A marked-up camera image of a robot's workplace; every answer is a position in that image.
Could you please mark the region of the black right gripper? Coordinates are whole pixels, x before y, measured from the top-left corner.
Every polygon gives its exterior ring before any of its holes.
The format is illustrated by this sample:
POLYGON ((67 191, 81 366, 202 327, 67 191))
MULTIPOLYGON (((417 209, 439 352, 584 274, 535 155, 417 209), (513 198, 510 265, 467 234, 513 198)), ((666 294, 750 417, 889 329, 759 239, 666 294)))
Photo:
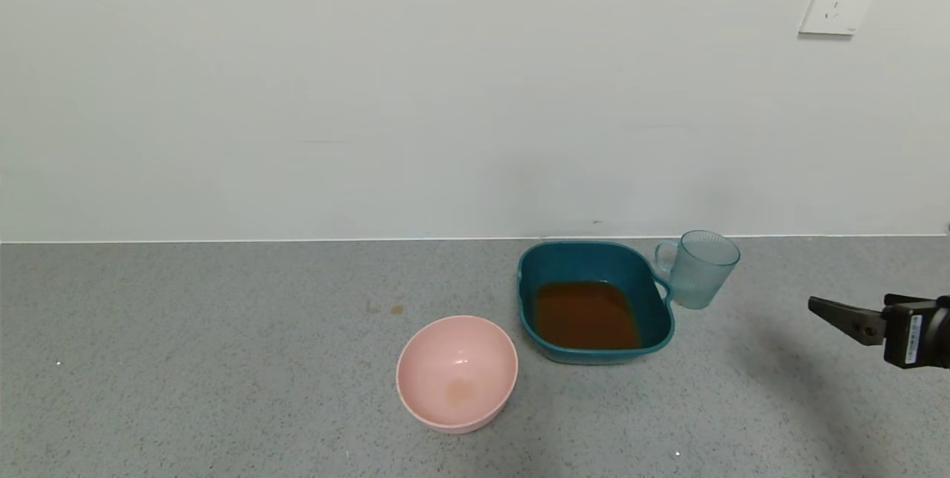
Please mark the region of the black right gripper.
POLYGON ((949 369, 949 296, 886 293, 882 313, 811 296, 808 309, 855 342, 882 346, 883 359, 902 369, 949 369))

